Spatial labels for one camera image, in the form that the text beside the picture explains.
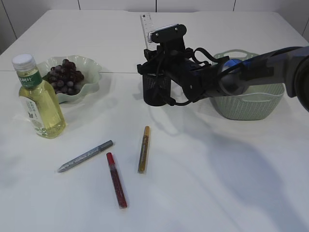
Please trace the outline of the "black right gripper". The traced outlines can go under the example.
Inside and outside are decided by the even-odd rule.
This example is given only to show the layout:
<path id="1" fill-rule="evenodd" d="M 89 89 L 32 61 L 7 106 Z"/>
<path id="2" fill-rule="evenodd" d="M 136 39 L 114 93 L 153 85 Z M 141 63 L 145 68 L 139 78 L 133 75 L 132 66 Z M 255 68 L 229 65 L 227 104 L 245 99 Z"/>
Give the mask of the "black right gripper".
<path id="1" fill-rule="evenodd" d="M 168 50 L 158 45 L 156 50 L 144 50 L 146 62 L 137 65 L 140 75 L 154 73 L 156 77 L 164 74 L 171 82 L 178 84 L 187 98 L 187 103 L 217 96 L 217 65 L 208 61 L 198 61 L 195 52 L 199 51 L 212 62 L 212 57 L 205 49 Z M 160 94 L 166 103 L 175 103 L 171 95 Z"/>

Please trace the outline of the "right black blue robot arm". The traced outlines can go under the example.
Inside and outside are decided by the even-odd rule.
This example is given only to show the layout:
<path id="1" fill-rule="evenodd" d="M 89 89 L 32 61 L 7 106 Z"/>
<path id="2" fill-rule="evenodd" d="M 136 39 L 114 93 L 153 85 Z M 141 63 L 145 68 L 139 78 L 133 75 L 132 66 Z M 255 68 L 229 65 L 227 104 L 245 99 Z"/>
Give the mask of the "right black blue robot arm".
<path id="1" fill-rule="evenodd" d="M 199 61 L 195 52 L 209 61 Z M 284 84 L 290 98 L 309 108 L 309 48 L 287 47 L 245 61 L 213 57 L 207 50 L 159 45 L 146 49 L 147 61 L 137 65 L 141 75 L 153 79 L 152 99 L 184 106 L 206 98 L 239 96 L 251 86 Z"/>

